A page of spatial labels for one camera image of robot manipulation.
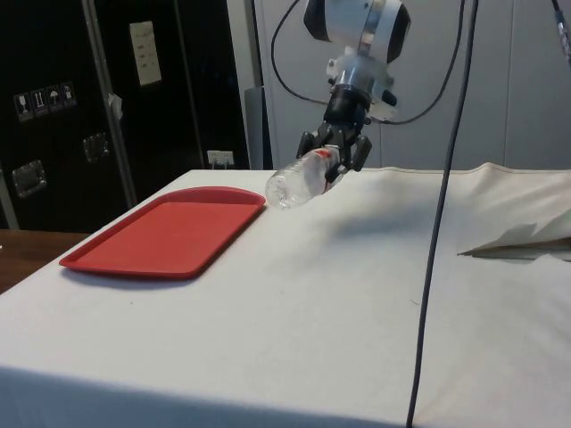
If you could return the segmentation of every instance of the white wall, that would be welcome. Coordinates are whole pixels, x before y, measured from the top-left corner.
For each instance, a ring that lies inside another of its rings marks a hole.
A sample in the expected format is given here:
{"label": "white wall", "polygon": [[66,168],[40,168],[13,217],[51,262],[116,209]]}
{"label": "white wall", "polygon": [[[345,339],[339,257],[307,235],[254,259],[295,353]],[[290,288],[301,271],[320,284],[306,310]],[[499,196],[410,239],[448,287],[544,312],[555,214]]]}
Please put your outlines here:
{"label": "white wall", "polygon": [[[324,108],[298,101],[270,67],[273,31],[290,0],[256,0],[270,136],[276,164],[289,163],[304,130],[314,130]],[[571,20],[571,3],[560,2]],[[300,4],[277,43],[277,64],[297,91],[328,98],[327,59],[343,50],[313,40]],[[392,66],[400,115],[406,119],[434,99],[451,58],[459,0],[406,0],[412,26],[402,57]],[[465,32],[471,1],[468,1]],[[369,166],[437,169],[443,165],[456,109],[463,49],[448,91],[426,117],[402,127],[368,127],[376,151]],[[516,168],[571,168],[571,71],[561,53],[549,0],[480,0],[472,78],[454,166],[493,161]]]}

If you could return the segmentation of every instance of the metal pole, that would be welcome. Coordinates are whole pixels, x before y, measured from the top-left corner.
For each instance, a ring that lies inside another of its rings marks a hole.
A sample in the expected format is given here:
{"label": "metal pole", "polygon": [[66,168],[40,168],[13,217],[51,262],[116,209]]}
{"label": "metal pole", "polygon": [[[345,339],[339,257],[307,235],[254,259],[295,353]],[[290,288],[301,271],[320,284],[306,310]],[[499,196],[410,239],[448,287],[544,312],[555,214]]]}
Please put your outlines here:
{"label": "metal pole", "polygon": [[83,13],[86,18],[87,33],[89,35],[89,43],[93,53],[93,60],[95,62],[95,69],[97,71],[97,79],[99,80],[99,87],[101,89],[101,97],[105,106],[105,116],[111,132],[113,148],[115,149],[115,156],[117,158],[117,165],[119,167],[121,182],[123,184],[123,192],[129,208],[137,205],[137,195],[135,193],[135,186],[133,184],[133,177],[131,176],[131,168],[128,163],[127,150],[125,148],[125,140],[121,131],[120,122],[115,117],[111,106],[108,103],[109,94],[113,94],[111,76],[109,68],[107,67],[107,59],[103,48],[103,39],[99,29],[99,22],[97,20],[97,12],[95,9],[94,0],[82,0]]}

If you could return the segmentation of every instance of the wooden surface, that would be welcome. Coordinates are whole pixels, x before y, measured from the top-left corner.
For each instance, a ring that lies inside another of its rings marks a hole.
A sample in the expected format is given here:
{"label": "wooden surface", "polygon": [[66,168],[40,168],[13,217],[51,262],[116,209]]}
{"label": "wooden surface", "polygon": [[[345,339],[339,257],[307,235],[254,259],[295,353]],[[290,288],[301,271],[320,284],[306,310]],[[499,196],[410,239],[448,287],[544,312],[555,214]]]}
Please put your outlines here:
{"label": "wooden surface", "polygon": [[87,237],[83,234],[0,230],[0,294]]}

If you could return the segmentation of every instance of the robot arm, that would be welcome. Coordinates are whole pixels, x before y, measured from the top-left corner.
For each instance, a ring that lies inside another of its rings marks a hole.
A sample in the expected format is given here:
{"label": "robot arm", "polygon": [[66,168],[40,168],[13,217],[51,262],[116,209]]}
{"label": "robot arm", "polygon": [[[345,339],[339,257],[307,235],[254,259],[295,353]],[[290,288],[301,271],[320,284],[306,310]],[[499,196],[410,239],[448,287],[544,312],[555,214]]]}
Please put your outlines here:
{"label": "robot arm", "polygon": [[346,46],[327,65],[331,100],[324,121],[316,133],[303,134],[297,153],[336,146],[340,161],[327,172],[333,183],[363,168],[372,148],[360,134],[363,126],[396,113],[387,67],[401,55],[410,16],[401,0],[309,0],[303,22],[317,40]]}

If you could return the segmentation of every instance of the sticker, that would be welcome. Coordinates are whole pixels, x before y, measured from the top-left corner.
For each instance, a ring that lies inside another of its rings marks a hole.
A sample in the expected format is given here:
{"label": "sticker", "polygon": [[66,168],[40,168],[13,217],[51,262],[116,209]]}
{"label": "sticker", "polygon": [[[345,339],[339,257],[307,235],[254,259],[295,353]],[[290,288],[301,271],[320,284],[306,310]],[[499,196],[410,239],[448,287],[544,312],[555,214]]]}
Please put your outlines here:
{"label": "sticker", "polygon": [[18,113],[18,120],[20,122],[34,119],[34,111],[32,109],[32,104],[29,101],[29,94],[19,94],[14,96],[14,105],[16,106],[16,113]]}
{"label": "sticker", "polygon": [[154,42],[154,27],[151,21],[129,25],[131,42],[135,53],[135,63],[141,86],[162,80],[161,65]]}
{"label": "sticker", "polygon": [[61,90],[64,107],[74,107],[78,105],[78,101],[75,97],[75,90],[73,89],[73,84],[71,82],[62,83]]}
{"label": "sticker", "polygon": [[47,103],[50,111],[59,111],[63,108],[62,90],[59,85],[48,86],[46,88]]}
{"label": "sticker", "polygon": [[32,100],[32,106],[37,118],[44,116],[50,112],[47,107],[47,96],[45,89],[37,89],[30,92],[29,97]]}

